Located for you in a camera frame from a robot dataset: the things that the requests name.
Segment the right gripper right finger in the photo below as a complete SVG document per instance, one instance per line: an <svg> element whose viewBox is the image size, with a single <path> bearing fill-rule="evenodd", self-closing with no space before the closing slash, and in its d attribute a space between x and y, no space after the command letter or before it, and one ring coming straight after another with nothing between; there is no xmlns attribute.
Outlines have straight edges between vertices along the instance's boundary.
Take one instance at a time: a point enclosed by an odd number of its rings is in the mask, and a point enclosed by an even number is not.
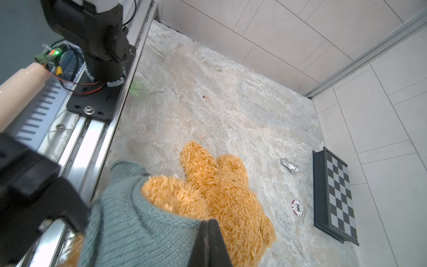
<svg viewBox="0 0 427 267"><path fill-rule="evenodd" d="M188 267L232 267L217 220L201 222Z"/></svg>

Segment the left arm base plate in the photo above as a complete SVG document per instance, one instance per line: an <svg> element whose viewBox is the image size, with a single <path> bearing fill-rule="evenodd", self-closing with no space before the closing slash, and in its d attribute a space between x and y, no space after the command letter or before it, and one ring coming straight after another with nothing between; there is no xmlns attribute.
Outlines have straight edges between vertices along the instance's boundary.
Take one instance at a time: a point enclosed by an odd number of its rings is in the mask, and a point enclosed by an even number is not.
<svg viewBox="0 0 427 267"><path fill-rule="evenodd" d="M110 122L116 110L120 93L130 74L130 67L135 59L136 48L130 46L127 60L123 61L123 75L115 82L100 82L84 67L84 72L75 87L66 107L68 111L91 117L103 122Z"/></svg>

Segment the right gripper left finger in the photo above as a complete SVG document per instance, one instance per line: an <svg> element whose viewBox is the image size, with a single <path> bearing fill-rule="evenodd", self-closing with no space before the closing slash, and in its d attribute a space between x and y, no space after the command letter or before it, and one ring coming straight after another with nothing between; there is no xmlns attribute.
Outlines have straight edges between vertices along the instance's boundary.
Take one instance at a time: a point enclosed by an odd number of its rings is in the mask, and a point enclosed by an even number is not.
<svg viewBox="0 0 427 267"><path fill-rule="evenodd" d="M1 265L17 264L46 231L63 220L83 234L89 209L60 166L1 134Z"/></svg>

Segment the tan teddy bear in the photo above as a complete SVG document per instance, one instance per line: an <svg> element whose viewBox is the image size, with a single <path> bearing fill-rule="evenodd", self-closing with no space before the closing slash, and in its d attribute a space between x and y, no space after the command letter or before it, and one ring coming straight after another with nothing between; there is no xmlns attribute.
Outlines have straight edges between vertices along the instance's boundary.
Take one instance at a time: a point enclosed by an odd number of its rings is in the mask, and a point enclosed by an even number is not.
<svg viewBox="0 0 427 267"><path fill-rule="evenodd" d="M180 155L185 178L151 176L141 194L155 207L202 221L215 219L233 267L256 267L276 240L275 229L249 188L247 170L233 155L213 157L190 141ZM62 262L79 267L85 233L75 236Z"/></svg>

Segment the grey-green teddy sweater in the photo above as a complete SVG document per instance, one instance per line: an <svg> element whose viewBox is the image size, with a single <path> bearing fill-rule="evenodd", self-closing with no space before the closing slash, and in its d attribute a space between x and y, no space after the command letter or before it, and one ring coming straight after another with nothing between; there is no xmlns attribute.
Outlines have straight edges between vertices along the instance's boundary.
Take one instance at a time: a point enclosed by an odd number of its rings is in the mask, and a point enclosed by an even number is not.
<svg viewBox="0 0 427 267"><path fill-rule="evenodd" d="M200 220L163 211L141 194L146 169L118 161L91 208L80 267L186 267Z"/></svg>

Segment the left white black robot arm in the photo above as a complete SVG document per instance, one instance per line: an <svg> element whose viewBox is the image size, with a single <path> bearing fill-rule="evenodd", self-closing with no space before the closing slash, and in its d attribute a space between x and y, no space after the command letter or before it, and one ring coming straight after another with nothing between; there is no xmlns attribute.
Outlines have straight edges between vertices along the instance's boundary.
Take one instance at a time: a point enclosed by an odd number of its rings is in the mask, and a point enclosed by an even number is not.
<svg viewBox="0 0 427 267"><path fill-rule="evenodd" d="M42 1L50 28L84 55L89 74L100 82L123 77L130 44L118 1Z"/></svg>

